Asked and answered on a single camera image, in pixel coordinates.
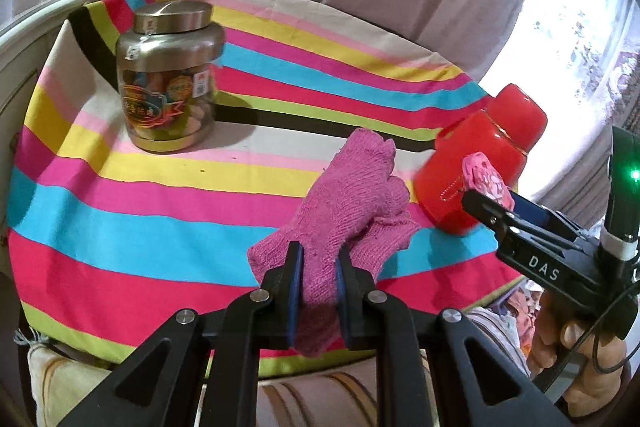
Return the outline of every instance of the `white sticker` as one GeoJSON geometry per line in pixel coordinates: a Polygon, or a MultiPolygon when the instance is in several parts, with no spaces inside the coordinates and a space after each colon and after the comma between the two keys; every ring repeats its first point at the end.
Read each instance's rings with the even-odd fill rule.
{"type": "Polygon", "coordinates": [[[138,60],[140,58],[140,46],[132,45],[127,48],[127,54],[125,55],[127,60],[138,60]]]}
{"type": "Polygon", "coordinates": [[[201,71],[193,75],[193,98],[209,92],[209,70],[201,71]]]}
{"type": "Polygon", "coordinates": [[[145,35],[154,34],[158,29],[158,19],[155,17],[148,17],[145,19],[143,25],[145,28],[145,35]]]}

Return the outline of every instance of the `pink glove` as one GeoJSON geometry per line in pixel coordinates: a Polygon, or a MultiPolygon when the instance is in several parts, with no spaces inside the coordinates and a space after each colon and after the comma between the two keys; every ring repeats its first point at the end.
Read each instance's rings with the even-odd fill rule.
{"type": "Polygon", "coordinates": [[[299,241],[305,249],[296,336],[296,349],[304,355],[318,355],[338,337],[335,261],[340,247],[357,238],[353,264],[377,277],[385,261],[406,248],[418,229],[405,211],[409,191],[400,178],[391,176],[395,155],[393,141],[356,129],[291,222],[247,252],[261,282],[268,269],[284,263],[289,241],[299,241]]]}
{"type": "Polygon", "coordinates": [[[481,152],[470,154],[462,160],[462,177],[465,190],[477,190],[504,208],[513,210],[515,201],[509,189],[489,159],[481,152]]]}

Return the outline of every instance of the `red bottle cap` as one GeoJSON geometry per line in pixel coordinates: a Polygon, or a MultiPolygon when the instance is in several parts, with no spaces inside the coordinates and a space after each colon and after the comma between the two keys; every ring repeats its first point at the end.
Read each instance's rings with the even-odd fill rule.
{"type": "Polygon", "coordinates": [[[518,86],[509,84],[492,99],[487,114],[520,149],[529,152],[546,129],[546,114],[518,86]]]}

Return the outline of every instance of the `striped tablecloth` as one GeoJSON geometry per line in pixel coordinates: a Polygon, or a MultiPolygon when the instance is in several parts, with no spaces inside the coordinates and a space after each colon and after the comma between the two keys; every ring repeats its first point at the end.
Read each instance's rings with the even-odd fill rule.
{"type": "MultiPolygon", "coordinates": [[[[176,310],[209,312],[256,285],[246,250],[292,216],[351,131],[392,137],[411,189],[437,131],[486,93],[437,54],[306,0],[207,0],[227,28],[218,122],[193,150],[152,155],[124,130],[114,45],[153,0],[89,4],[65,22],[31,99],[8,207],[18,293],[30,324],[119,362],[176,310]]],[[[420,222],[380,288],[430,312],[465,308],[516,272],[492,234],[420,222]]],[[[353,358],[263,351],[263,376],[353,358]]]]}

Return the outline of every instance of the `red plastic bottle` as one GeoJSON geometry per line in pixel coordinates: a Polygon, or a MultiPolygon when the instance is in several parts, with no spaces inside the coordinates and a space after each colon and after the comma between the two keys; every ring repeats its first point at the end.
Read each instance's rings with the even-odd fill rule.
{"type": "Polygon", "coordinates": [[[504,87],[486,109],[444,128],[435,152],[414,177],[414,190],[434,225],[465,235],[478,224],[462,209],[462,160],[482,152],[508,187],[518,180],[527,153],[546,128],[546,114],[514,84],[504,87]]]}

